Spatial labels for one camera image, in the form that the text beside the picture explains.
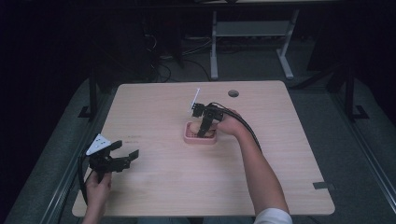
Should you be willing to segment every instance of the human arm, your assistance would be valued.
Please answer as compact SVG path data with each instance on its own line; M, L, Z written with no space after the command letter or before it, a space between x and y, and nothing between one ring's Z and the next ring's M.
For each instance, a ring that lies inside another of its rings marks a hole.
M229 115L224 115L224 120L217 124L217 129L235 136L241 147L247 188L256 215L267 208L278 208L288 213L289 208L276 174L248 129Z
M111 173L105 173L100 183L98 178L99 175L92 171L86 183L88 206L83 224L99 223L105 213L106 200L111 190Z

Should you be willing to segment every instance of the white marker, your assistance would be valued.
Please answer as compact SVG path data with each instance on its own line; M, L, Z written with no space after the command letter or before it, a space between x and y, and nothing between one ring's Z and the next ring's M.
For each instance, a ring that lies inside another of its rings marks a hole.
M191 112L191 110L192 110L192 107L193 107L193 106L194 106L194 104L195 104L195 100L197 99L197 96L198 96L199 90L200 90L200 88L198 88L198 89L197 89L197 92L195 93L194 100L191 102L191 107L190 107L190 110L188 111L189 113Z
M91 143L91 146L88 148L88 151L85 153L87 156L91 156L91 154L102 150L105 147L108 147L111 145L111 142L108 141L104 136L101 134L97 134L93 142Z

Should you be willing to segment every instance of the hand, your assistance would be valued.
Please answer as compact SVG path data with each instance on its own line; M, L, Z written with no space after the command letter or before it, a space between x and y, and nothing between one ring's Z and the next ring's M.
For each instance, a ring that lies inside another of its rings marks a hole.
M86 183L88 207L82 223L98 223L105 213L106 201L111 190L111 173L105 173L100 183L98 177L95 171L92 171L88 177Z
M241 117L235 110L230 110L233 111L237 116ZM216 126L217 130L231 134L233 136L237 136L246 130L245 126L239 122L239 120L227 114L224 114L223 121L219 122Z

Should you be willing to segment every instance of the white sleeve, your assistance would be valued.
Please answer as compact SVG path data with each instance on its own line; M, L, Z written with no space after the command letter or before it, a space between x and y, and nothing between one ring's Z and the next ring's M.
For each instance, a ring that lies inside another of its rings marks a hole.
M256 216L254 224L292 224L290 215L277 208L267 208Z

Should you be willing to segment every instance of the hole in table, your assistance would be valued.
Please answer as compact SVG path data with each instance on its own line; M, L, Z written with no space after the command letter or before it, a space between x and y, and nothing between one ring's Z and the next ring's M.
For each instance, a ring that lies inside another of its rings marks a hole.
M237 97L239 95L239 92L235 90L230 90L228 91L228 95L231 97Z

